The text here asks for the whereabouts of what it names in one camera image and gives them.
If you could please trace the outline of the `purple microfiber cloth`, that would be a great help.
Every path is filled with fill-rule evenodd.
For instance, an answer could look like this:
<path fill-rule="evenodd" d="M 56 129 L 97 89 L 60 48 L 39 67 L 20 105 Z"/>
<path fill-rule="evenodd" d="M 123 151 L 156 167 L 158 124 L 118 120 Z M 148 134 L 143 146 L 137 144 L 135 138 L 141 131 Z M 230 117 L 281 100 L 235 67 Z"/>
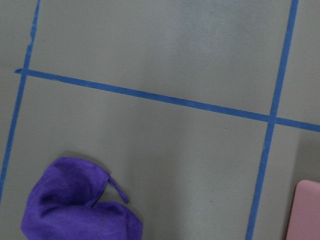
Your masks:
<path fill-rule="evenodd" d="M 31 190 L 21 222 L 29 240 L 140 240 L 143 224 L 126 206 L 99 199 L 112 186 L 127 195 L 97 164 L 61 157 L 44 171 Z"/>

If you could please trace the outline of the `pink plastic bin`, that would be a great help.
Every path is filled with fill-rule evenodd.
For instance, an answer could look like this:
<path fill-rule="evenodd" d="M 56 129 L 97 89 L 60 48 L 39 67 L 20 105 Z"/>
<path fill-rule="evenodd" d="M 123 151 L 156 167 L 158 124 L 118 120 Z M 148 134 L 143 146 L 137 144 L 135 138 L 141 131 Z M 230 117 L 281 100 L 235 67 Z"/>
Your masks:
<path fill-rule="evenodd" d="M 287 240 L 320 238 L 320 184 L 311 180 L 298 182 L 291 208 Z"/>

